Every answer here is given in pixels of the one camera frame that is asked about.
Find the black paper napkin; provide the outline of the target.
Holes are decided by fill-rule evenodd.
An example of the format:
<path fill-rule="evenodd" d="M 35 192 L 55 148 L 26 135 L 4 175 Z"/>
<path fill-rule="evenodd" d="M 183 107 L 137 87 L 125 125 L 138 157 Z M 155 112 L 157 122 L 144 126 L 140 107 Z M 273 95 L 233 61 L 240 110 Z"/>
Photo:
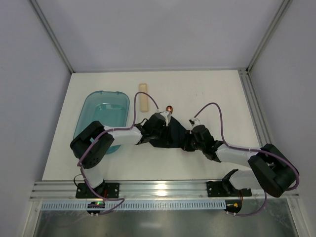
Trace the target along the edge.
<path fill-rule="evenodd" d="M 185 149 L 187 129 L 174 117 L 171 117 L 168 127 L 166 127 L 161 136 L 152 139 L 149 143 L 156 148 L 180 148 Z"/>

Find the beige cutlery case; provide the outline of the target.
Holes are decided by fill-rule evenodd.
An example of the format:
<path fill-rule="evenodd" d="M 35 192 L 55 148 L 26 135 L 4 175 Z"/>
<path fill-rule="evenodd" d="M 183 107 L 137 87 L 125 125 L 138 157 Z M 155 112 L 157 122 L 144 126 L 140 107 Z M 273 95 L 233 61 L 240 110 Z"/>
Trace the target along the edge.
<path fill-rule="evenodd" d="M 148 92 L 148 86 L 146 83 L 141 83 L 139 84 L 139 107 L 140 107 L 140 112 L 146 113 L 149 111 L 149 98 L 145 93 Z"/>

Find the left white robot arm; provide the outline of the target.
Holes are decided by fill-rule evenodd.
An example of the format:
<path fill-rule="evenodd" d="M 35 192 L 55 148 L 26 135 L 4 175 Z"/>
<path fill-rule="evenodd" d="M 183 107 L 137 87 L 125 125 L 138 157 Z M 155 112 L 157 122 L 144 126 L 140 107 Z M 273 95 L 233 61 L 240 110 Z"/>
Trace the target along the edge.
<path fill-rule="evenodd" d="M 87 186 L 95 189 L 104 183 L 98 164 L 110 147 L 139 145 L 158 139 L 170 120 L 171 113 L 163 111 L 154 113 L 144 124 L 133 124 L 132 127 L 108 127 L 99 121 L 92 122 L 70 143 Z"/>

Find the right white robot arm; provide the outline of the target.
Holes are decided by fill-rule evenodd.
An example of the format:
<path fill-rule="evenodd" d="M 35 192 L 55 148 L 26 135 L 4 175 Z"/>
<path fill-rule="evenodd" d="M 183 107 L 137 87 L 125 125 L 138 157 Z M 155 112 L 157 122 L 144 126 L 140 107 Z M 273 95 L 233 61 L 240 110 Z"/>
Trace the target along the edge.
<path fill-rule="evenodd" d="M 269 195 L 278 198 L 299 184 L 298 170 L 272 144 L 258 149 L 234 147 L 224 141 L 214 140 L 204 125 L 196 125 L 185 132 L 183 150 L 199 150 L 208 160 L 249 168 L 228 174 L 228 181 L 237 190 L 262 188 Z"/>

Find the copper spoon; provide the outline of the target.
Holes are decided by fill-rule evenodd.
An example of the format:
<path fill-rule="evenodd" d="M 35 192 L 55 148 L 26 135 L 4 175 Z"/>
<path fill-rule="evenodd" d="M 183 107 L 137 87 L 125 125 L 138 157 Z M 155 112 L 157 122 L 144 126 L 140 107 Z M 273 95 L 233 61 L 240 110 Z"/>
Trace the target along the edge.
<path fill-rule="evenodd" d="M 171 105 L 167 106 L 165 110 L 170 112 L 171 114 L 173 113 L 173 107 Z"/>

